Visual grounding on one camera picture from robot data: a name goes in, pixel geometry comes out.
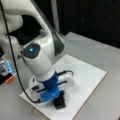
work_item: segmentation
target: wire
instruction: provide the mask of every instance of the wire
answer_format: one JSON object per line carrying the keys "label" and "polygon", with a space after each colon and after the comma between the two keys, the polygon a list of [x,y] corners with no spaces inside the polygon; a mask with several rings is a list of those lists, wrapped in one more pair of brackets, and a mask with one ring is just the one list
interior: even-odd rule
{"label": "wire", "polygon": [[17,68],[17,64],[16,64],[16,60],[15,60],[15,56],[14,56],[14,52],[13,52],[13,46],[12,46],[12,43],[11,43],[11,38],[10,38],[10,35],[9,35],[9,29],[8,29],[8,25],[7,25],[7,22],[6,22],[6,17],[5,17],[5,13],[4,13],[4,7],[2,5],[2,1],[0,0],[0,7],[1,7],[1,12],[2,12],[2,15],[3,15],[3,19],[4,19],[4,23],[5,23],[5,27],[6,27],[6,32],[7,32],[7,36],[8,36],[8,40],[9,40],[9,43],[10,43],[10,48],[11,48],[11,53],[12,53],[12,58],[13,58],[13,62],[14,62],[14,65],[15,65],[15,69],[16,69],[16,73],[17,73],[17,77],[18,77],[18,81],[20,83],[20,86],[23,90],[23,92],[25,93],[25,95],[27,96],[27,98],[33,102],[33,103],[40,103],[40,99],[36,100],[36,101],[33,101],[29,96],[28,94],[26,93],[23,85],[22,85],[22,82],[21,82],[21,79],[20,79],[20,75],[19,75],[19,72],[18,72],[18,68]]}

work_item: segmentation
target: white board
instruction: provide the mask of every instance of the white board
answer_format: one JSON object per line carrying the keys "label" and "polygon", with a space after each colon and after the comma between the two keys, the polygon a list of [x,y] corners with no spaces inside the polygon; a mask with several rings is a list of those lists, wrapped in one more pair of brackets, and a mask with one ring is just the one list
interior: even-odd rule
{"label": "white board", "polygon": [[57,72],[63,70],[74,72],[75,86],[66,91],[66,108],[56,110],[52,102],[35,105],[24,93],[20,97],[51,120],[73,120],[107,72],[69,55],[63,56],[54,67]]}

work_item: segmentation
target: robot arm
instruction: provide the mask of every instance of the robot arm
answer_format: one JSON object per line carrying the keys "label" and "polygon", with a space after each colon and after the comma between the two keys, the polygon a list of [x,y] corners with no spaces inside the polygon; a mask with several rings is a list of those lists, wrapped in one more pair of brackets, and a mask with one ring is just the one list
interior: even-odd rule
{"label": "robot arm", "polygon": [[6,15],[29,15],[34,17],[45,31],[45,36],[32,40],[25,45],[28,46],[31,43],[39,44],[47,55],[51,58],[60,54],[64,49],[64,44],[61,37],[54,31],[49,24],[41,10],[37,7],[33,0],[1,0],[4,6]]}
{"label": "robot arm", "polygon": [[40,97],[36,98],[40,99],[41,102],[47,102],[59,97],[60,90],[65,90],[73,85],[72,74],[69,71],[57,74],[50,59],[40,45],[30,44],[27,46],[23,50],[23,59],[35,75],[29,81],[31,93],[39,94],[39,92],[45,91],[38,95]]}

